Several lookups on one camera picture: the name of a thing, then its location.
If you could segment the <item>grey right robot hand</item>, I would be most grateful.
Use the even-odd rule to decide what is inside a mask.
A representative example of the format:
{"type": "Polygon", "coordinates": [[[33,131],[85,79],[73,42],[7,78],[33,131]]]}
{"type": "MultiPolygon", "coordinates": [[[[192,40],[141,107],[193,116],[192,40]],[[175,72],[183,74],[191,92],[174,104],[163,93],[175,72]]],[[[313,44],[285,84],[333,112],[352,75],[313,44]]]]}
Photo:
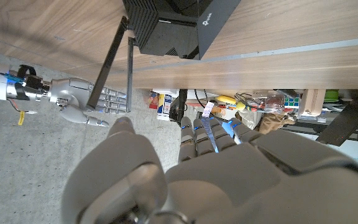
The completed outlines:
{"type": "Polygon", "coordinates": [[[104,120],[89,116],[90,112],[124,114],[127,112],[127,95],[104,87],[97,97],[94,109],[87,106],[94,85],[80,78],[62,78],[45,81],[25,75],[22,83],[8,79],[6,97],[24,101],[43,99],[60,107],[60,115],[72,123],[108,127],[104,120]]]}

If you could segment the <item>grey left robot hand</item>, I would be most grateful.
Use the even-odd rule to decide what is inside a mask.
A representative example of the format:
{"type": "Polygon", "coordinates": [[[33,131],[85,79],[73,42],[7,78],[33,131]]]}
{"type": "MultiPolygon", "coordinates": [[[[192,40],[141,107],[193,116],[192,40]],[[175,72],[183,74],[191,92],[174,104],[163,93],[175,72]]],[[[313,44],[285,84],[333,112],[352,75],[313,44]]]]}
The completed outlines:
{"type": "Polygon", "coordinates": [[[180,156],[163,170],[151,142],[121,117],[77,165],[63,223],[358,223],[358,162],[282,130],[236,118],[181,121],[180,156]]]}

